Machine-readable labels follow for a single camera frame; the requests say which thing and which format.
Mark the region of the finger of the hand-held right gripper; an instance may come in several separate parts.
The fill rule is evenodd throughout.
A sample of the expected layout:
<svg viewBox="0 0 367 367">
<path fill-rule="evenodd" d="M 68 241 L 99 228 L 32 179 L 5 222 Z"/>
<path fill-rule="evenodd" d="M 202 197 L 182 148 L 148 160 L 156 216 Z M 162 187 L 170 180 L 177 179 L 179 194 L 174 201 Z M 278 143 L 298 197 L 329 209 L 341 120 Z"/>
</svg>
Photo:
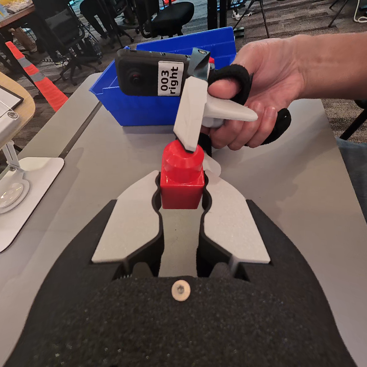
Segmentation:
<svg viewBox="0 0 367 367">
<path fill-rule="evenodd" d="M 207 81 L 196 77 L 187 78 L 184 84 L 173 132 L 188 152 L 197 148 L 207 89 Z"/>
<path fill-rule="evenodd" d="M 204 157 L 204 172 L 210 171 L 212 172 L 216 177 L 219 177 L 221 174 L 221 166 L 220 164 L 215 161 L 210 156 Z"/>
</svg>

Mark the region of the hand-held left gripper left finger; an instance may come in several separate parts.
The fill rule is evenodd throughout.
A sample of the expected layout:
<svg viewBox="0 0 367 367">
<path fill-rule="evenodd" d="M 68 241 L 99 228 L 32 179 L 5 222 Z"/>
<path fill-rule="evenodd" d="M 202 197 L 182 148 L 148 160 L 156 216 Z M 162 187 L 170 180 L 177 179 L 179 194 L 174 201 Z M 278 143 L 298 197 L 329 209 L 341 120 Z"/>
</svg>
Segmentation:
<svg viewBox="0 0 367 367">
<path fill-rule="evenodd" d="M 92 263 L 120 263 L 129 275 L 144 262 L 158 276 L 164 252 L 159 183 L 160 172 L 152 171 L 117 197 Z"/>
</svg>

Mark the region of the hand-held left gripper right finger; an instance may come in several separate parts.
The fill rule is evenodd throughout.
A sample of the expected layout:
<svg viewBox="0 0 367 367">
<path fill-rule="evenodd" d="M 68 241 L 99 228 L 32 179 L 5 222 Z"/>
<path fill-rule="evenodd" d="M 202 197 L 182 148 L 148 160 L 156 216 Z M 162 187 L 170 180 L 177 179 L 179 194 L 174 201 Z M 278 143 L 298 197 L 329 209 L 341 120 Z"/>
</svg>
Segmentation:
<svg viewBox="0 0 367 367">
<path fill-rule="evenodd" d="M 196 271 L 209 277 L 218 263 L 235 276 L 241 263 L 270 264 L 271 259 L 246 198 L 230 183 L 205 172 Z"/>
</svg>

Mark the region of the red mega block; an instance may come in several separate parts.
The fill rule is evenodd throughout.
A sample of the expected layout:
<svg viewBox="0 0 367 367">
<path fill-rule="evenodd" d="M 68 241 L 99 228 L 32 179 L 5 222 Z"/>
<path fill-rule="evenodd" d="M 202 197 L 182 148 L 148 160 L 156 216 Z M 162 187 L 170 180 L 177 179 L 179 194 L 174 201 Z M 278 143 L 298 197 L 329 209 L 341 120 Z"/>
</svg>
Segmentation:
<svg viewBox="0 0 367 367">
<path fill-rule="evenodd" d="M 186 152 L 179 140 L 169 143 L 162 155 L 160 190 L 163 209 L 197 209 L 204 188 L 204 151 L 197 145 Z"/>
</svg>

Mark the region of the blue plastic bin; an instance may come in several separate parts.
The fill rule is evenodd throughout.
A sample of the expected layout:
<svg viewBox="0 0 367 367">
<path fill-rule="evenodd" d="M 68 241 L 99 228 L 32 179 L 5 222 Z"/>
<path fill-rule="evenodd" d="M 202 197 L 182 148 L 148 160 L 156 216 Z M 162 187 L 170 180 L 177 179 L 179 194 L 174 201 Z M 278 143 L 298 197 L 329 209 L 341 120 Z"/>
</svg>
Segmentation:
<svg viewBox="0 0 367 367">
<path fill-rule="evenodd" d="M 136 49 L 190 55 L 193 47 L 210 51 L 216 69 L 230 65 L 236 56 L 233 28 L 139 43 Z M 89 90 L 121 126 L 173 125 L 180 102 L 179 97 L 125 95 L 118 84 L 114 61 Z"/>
</svg>

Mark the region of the person's right hand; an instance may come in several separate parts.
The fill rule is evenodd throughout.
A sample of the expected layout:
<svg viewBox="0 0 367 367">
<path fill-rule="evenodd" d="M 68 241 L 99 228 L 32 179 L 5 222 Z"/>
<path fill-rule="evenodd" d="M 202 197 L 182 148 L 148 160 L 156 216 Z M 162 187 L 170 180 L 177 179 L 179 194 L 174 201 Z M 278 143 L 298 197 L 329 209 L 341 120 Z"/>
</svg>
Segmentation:
<svg viewBox="0 0 367 367">
<path fill-rule="evenodd" d="M 288 108 L 304 90 L 305 81 L 297 59 L 298 36 L 267 39 L 246 44 L 237 53 L 233 65 L 245 67 L 252 75 L 252 86 L 245 105 L 258 119 L 253 122 L 226 120 L 217 128 L 204 128 L 212 146 L 239 150 L 244 145 L 260 146 L 272 133 L 278 112 Z"/>
</svg>

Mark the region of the orange traffic cone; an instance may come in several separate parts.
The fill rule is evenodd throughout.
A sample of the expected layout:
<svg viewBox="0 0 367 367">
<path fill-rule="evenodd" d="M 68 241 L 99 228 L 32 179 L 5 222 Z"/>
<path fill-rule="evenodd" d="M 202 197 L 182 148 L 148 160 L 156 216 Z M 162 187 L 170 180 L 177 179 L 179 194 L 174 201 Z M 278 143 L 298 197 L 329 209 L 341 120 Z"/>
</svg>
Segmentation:
<svg viewBox="0 0 367 367">
<path fill-rule="evenodd" d="M 57 112 L 68 100 L 68 97 L 39 69 L 32 64 L 25 55 L 11 42 L 5 43 L 16 61 L 25 71 L 28 79 L 38 88 L 55 112 Z"/>
</svg>

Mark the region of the instruction sheet on white stand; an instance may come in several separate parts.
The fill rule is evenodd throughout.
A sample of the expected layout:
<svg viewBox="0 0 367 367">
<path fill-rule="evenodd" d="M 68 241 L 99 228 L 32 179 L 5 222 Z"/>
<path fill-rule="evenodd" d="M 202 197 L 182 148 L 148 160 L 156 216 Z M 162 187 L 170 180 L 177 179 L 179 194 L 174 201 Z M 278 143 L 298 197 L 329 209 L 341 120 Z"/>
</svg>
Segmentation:
<svg viewBox="0 0 367 367">
<path fill-rule="evenodd" d="M 27 157 L 18 159 L 13 138 L 35 113 L 31 95 L 16 81 L 1 72 L 1 86 L 24 98 L 0 118 L 0 147 L 7 168 L 0 180 L 0 251 L 14 241 L 34 209 L 64 166 L 62 158 Z"/>
</svg>

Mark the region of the person's leg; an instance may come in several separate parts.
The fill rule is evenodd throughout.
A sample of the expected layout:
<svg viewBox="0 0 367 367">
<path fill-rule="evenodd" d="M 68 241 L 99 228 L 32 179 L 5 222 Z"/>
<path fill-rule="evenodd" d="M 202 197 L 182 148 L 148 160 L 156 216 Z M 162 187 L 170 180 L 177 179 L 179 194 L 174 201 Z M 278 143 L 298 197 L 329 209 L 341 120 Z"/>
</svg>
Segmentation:
<svg viewBox="0 0 367 367">
<path fill-rule="evenodd" d="M 365 220 L 367 219 L 367 144 L 336 138 Z"/>
</svg>

